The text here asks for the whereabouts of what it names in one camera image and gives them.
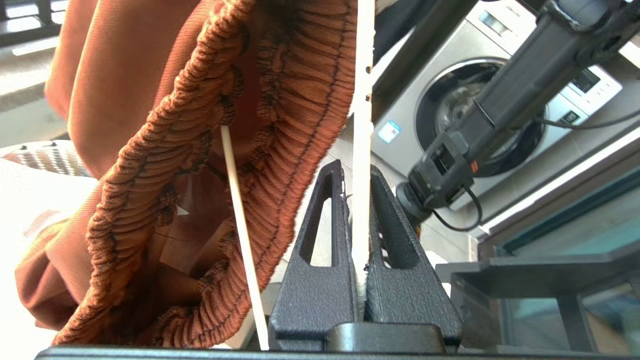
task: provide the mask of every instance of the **cord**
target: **cord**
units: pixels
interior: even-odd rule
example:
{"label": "cord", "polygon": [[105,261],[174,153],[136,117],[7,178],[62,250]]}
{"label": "cord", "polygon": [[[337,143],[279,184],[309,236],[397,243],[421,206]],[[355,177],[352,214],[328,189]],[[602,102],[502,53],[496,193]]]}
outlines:
{"label": "cord", "polygon": [[595,125],[571,125],[571,124],[560,124],[558,122],[553,122],[549,120],[539,119],[536,120],[542,124],[546,124],[549,126],[561,127],[563,129],[572,129],[572,130],[592,130],[592,129],[601,129],[607,126],[613,126],[620,124],[621,122],[632,120],[634,117],[640,115],[640,110],[634,111],[631,114],[625,115],[619,119],[604,122],[603,124],[595,124]]}
{"label": "cord", "polygon": [[480,205],[480,200],[478,200],[478,198],[476,197],[474,192],[471,191],[471,189],[468,186],[465,186],[465,190],[467,191],[467,194],[469,194],[469,196],[471,196],[471,200],[474,201],[474,204],[476,205],[476,209],[478,210],[477,220],[473,225],[468,226],[468,227],[455,227],[455,226],[451,225],[450,223],[446,222],[440,216],[440,214],[438,214],[437,211],[433,210],[433,214],[438,218],[438,220],[440,220],[442,225],[446,226],[447,228],[449,228],[449,229],[451,229],[453,231],[459,231],[461,233],[462,232],[471,231],[471,230],[475,229],[476,226],[480,225],[480,223],[482,222],[482,205]]}

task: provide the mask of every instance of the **wooden stick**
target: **wooden stick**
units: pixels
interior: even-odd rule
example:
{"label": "wooden stick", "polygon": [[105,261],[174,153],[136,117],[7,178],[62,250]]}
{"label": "wooden stick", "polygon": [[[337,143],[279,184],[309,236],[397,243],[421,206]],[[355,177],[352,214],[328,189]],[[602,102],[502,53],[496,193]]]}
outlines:
{"label": "wooden stick", "polygon": [[373,35],[376,3],[358,0],[356,27],[355,91],[353,93],[353,247],[356,291],[360,319],[367,300],[369,261],[369,192],[371,187],[371,69],[373,67]]}
{"label": "wooden stick", "polygon": [[242,197],[240,195],[240,187],[238,185],[238,175],[236,170],[236,161],[234,159],[234,149],[231,144],[231,134],[229,133],[228,126],[220,126],[220,132],[222,133],[222,146],[225,150],[225,161],[227,162],[229,188],[231,190],[231,199],[234,204],[236,227],[238,238],[240,239],[242,258],[244,261],[244,272],[246,272],[246,283],[249,286],[249,296],[251,298],[251,307],[253,309],[253,319],[255,320],[255,328],[258,332],[260,349],[262,351],[267,351],[269,350],[267,322],[264,318],[264,310],[262,309],[262,299],[260,298],[258,278],[255,275],[255,267],[253,265],[251,243],[249,242],[249,232],[246,228],[246,219],[244,217]]}

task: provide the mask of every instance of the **railing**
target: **railing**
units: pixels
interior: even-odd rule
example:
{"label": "railing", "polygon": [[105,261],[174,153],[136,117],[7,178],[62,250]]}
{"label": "railing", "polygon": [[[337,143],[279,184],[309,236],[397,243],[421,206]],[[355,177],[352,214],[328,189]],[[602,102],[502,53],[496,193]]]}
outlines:
{"label": "railing", "polygon": [[0,47],[56,36],[68,0],[0,0]]}

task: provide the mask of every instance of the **washing machine window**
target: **washing machine window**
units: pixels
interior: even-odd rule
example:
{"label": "washing machine window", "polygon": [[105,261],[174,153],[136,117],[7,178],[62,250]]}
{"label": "washing machine window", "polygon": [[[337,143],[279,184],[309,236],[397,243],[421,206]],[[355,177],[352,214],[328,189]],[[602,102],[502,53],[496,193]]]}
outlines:
{"label": "washing machine window", "polygon": [[[418,141],[423,150],[444,131],[455,126],[474,106],[473,100],[506,60],[484,58],[456,64],[438,75],[427,86],[415,119]],[[478,164],[476,177],[490,177],[507,172],[523,163],[536,149],[544,135],[544,125],[530,122],[487,160]]]}

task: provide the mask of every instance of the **brown cloth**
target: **brown cloth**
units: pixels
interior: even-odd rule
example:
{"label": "brown cloth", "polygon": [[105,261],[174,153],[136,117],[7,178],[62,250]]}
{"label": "brown cloth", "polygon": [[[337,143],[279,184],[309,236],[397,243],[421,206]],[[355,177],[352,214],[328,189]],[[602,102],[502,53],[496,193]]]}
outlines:
{"label": "brown cloth", "polygon": [[71,0],[46,94],[100,179],[16,270],[55,344],[210,347],[251,304],[231,124],[264,288],[353,95],[356,0]]}

